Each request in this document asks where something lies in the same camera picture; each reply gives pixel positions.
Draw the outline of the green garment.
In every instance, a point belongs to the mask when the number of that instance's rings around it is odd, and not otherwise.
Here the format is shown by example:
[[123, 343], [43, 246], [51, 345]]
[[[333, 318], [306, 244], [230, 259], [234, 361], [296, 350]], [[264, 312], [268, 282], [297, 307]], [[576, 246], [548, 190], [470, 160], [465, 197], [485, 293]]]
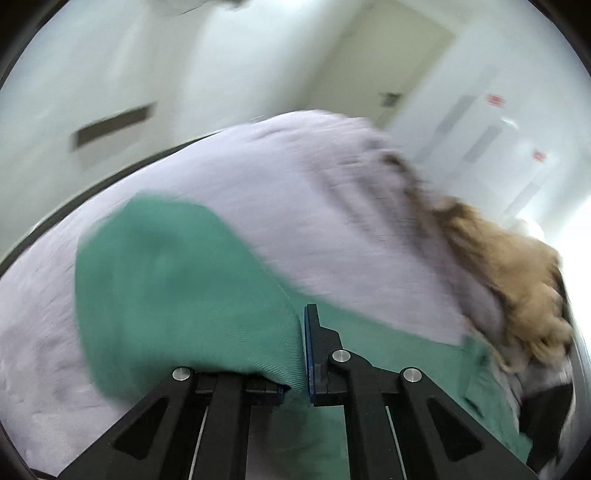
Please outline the green garment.
[[135, 405], [179, 367], [262, 375], [290, 388], [279, 406], [252, 409], [252, 416], [266, 413], [263, 450], [283, 477], [353, 479], [344, 410], [315, 407], [308, 392], [308, 304], [346, 350], [384, 370], [421, 370], [526, 465], [529, 443], [481, 342], [436, 343], [308, 298], [204, 207], [134, 198], [77, 252], [80, 342], [104, 394]]

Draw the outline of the tan knitted sweater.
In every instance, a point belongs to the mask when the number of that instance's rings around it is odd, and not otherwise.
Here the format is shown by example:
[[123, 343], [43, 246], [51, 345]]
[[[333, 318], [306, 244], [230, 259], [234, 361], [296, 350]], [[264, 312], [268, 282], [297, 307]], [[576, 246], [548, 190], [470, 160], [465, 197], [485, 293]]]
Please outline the tan knitted sweater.
[[403, 159], [387, 154], [383, 162], [407, 176], [413, 207], [439, 227], [462, 267], [500, 302], [499, 326], [487, 327], [480, 320], [471, 324], [492, 345], [501, 368], [520, 373], [532, 361], [552, 367], [561, 364], [573, 342], [573, 328], [562, 313], [558, 252], [485, 219], [457, 198], [431, 203]]

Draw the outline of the lavender embossed bedspread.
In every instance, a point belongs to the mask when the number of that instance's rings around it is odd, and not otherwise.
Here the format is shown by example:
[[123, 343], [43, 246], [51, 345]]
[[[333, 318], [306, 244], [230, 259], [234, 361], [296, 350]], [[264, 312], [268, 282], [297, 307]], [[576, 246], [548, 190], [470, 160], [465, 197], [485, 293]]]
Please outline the lavender embossed bedspread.
[[[508, 373], [471, 322], [503, 320], [413, 207], [411, 181], [383, 162], [388, 136], [360, 119], [295, 112], [224, 130], [116, 181], [55, 223], [1, 278], [1, 421], [31, 468], [57, 474], [134, 403], [95, 384], [80, 342], [75, 263], [83, 240], [130, 200], [190, 203], [216, 215], [276, 278], [304, 296], [452, 347], [481, 342], [489, 372], [529, 443], [555, 454], [572, 398], [570, 367]], [[256, 418], [253, 473], [284, 478]]]

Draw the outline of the white door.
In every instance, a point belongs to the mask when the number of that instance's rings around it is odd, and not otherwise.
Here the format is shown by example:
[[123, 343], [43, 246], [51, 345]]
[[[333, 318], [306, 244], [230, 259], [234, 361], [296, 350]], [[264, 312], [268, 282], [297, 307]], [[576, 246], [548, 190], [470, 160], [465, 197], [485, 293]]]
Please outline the white door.
[[383, 128], [454, 39], [419, 11], [379, 1], [329, 55], [304, 108], [363, 117]]

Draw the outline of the dark wall vent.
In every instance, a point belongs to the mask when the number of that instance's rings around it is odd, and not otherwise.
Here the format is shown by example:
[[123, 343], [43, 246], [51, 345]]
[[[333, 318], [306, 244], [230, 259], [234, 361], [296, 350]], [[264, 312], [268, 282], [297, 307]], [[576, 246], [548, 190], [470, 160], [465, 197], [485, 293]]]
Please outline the dark wall vent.
[[116, 139], [123, 144], [139, 138], [146, 130], [147, 122], [154, 113], [156, 103], [147, 103], [119, 113], [93, 121], [80, 127], [71, 135], [72, 151], [106, 139], [110, 142]]

